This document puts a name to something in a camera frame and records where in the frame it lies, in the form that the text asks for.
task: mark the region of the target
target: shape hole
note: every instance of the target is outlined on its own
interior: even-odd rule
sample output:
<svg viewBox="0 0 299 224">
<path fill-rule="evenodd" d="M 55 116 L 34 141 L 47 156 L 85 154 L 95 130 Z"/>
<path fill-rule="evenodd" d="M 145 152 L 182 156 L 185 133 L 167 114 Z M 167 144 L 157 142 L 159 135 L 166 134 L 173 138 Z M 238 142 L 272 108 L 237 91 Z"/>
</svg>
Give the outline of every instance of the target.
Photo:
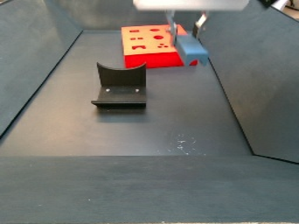
<svg viewBox="0 0 299 224">
<path fill-rule="evenodd" d="M 159 35 L 158 35 L 158 36 L 154 36 L 154 38 L 155 38 L 155 39 L 163 39 L 165 36 L 159 36 Z"/>
<path fill-rule="evenodd" d="M 133 46 L 133 49 L 135 50 L 137 48 L 146 49 L 146 46 L 145 46 L 145 45 L 134 45 L 134 46 Z"/>
</svg>

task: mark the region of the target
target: red shape sorter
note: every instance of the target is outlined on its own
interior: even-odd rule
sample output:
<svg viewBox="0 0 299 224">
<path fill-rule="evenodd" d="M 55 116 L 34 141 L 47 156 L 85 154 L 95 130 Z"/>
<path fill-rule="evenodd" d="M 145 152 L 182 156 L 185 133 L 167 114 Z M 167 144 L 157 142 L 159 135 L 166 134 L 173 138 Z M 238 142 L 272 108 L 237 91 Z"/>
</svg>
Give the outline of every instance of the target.
<svg viewBox="0 0 299 224">
<path fill-rule="evenodd" d="M 126 68 L 182 67 L 183 61 L 174 46 L 169 24 L 122 27 Z M 178 34 L 187 34 L 178 25 Z"/>
</svg>

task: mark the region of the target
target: black bracket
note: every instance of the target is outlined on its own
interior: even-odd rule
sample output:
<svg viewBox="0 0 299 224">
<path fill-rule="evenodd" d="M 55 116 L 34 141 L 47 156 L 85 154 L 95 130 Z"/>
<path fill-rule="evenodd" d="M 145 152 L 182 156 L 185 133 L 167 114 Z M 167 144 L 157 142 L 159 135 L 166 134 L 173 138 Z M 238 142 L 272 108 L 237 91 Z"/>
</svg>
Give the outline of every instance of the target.
<svg viewBox="0 0 299 224">
<path fill-rule="evenodd" d="M 106 108 L 146 107 L 146 64 L 115 69 L 98 63 L 101 90 L 91 103 Z"/>
</svg>

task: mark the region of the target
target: dark gray surface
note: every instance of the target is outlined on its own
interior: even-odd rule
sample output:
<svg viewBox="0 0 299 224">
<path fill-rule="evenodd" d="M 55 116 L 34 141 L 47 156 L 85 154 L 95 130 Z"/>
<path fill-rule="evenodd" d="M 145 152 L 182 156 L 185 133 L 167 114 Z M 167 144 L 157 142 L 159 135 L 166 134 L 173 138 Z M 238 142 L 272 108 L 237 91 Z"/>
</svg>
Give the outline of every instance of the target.
<svg viewBox="0 0 299 224">
<path fill-rule="evenodd" d="M 85 30 L 119 31 L 123 26 L 165 25 L 166 15 L 157 11 L 138 11 L 134 0 L 54 0 Z M 177 12 L 175 22 L 191 30 L 199 12 Z"/>
<path fill-rule="evenodd" d="M 53 0 L 2 5 L 0 135 L 79 35 Z"/>
<path fill-rule="evenodd" d="M 0 222 L 299 222 L 298 175 L 262 157 L 2 157 Z"/>
<path fill-rule="evenodd" d="M 2 156 L 252 155 L 211 65 L 147 70 L 147 108 L 99 111 L 97 63 L 119 31 L 85 32 L 0 143 Z"/>
<path fill-rule="evenodd" d="M 298 37 L 298 22 L 257 0 L 242 12 L 211 13 L 201 36 L 254 152 L 297 163 Z"/>
</svg>

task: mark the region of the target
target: blue block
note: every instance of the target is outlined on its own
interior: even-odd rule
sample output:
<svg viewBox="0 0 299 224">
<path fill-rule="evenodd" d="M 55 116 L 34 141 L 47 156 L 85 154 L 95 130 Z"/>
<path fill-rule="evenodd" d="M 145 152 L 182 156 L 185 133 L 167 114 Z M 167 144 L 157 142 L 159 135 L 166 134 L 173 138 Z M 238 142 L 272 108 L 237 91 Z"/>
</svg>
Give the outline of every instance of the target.
<svg viewBox="0 0 299 224">
<path fill-rule="evenodd" d="M 198 60 L 205 66 L 207 65 L 210 53 L 202 46 L 201 41 L 191 34 L 177 36 L 175 47 L 186 66 L 189 66 L 195 60 Z"/>
</svg>

